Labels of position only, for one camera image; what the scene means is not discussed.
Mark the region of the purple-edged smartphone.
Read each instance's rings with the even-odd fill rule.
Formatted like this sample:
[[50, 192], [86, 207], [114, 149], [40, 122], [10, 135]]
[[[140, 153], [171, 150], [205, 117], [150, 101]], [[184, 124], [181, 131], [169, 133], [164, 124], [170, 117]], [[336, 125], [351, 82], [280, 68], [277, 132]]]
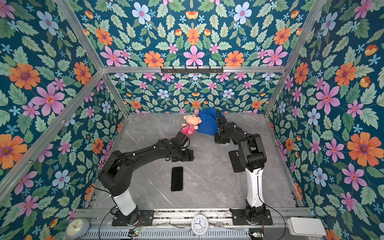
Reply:
[[172, 168], [171, 175], [171, 191], [179, 192], [184, 188], [184, 168], [174, 167]]

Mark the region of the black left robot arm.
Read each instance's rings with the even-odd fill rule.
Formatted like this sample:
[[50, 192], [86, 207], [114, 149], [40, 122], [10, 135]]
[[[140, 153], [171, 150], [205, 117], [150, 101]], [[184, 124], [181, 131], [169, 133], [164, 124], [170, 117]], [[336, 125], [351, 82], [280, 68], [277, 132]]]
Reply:
[[189, 144], [188, 136], [179, 132], [170, 140], [160, 139], [155, 144], [140, 150], [111, 153], [98, 179], [116, 204], [112, 226], [137, 226], [143, 220], [139, 207], [130, 193], [133, 173], [161, 159], [172, 162], [192, 162], [194, 151], [188, 149]]

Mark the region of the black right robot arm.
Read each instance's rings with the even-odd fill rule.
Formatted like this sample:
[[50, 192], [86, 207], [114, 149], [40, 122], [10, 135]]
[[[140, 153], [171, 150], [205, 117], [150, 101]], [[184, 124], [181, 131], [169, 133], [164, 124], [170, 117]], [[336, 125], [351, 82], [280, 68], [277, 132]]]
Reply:
[[263, 171], [267, 155], [259, 134], [250, 134], [234, 122], [228, 122], [226, 117], [216, 112], [218, 131], [215, 133], [215, 143], [224, 145], [234, 142], [237, 150], [230, 151], [229, 157], [235, 173], [246, 173], [247, 198], [243, 216], [247, 222], [256, 224], [267, 213], [263, 197]]

